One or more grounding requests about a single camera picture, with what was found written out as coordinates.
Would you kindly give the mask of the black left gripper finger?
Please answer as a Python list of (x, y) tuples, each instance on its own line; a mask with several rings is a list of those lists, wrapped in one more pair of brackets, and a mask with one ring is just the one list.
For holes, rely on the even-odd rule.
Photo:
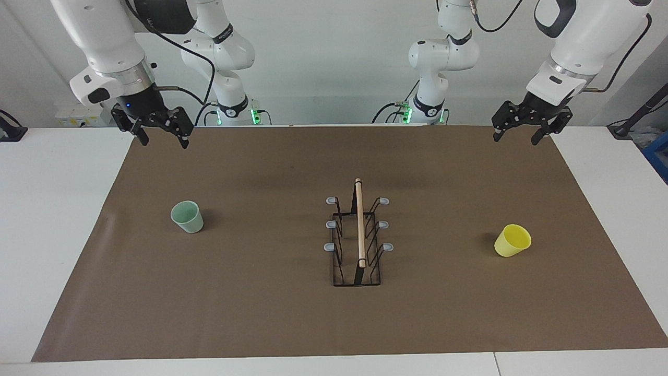
[(556, 117), (554, 117), (551, 122), (544, 116), (534, 116), (536, 118), (536, 125), (539, 128), (536, 130), (534, 135), (531, 137), (532, 145), (536, 146), (542, 139), (550, 136), (552, 134), (559, 134), (572, 119), (573, 113), (570, 107), (564, 107), (561, 109)]
[(524, 125), (527, 122), (528, 107), (525, 103), (514, 104), (505, 101), (492, 117), (493, 139), (499, 142), (506, 131)]

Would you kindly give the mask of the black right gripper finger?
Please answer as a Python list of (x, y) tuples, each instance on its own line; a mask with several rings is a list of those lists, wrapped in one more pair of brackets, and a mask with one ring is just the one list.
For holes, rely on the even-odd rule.
[(121, 132), (129, 132), (134, 135), (144, 147), (149, 143), (149, 137), (143, 129), (141, 119), (133, 120), (123, 110), (121, 104), (115, 104), (111, 109), (112, 119)]
[(194, 126), (183, 107), (157, 111), (157, 125), (163, 131), (176, 136), (183, 149), (188, 148)]

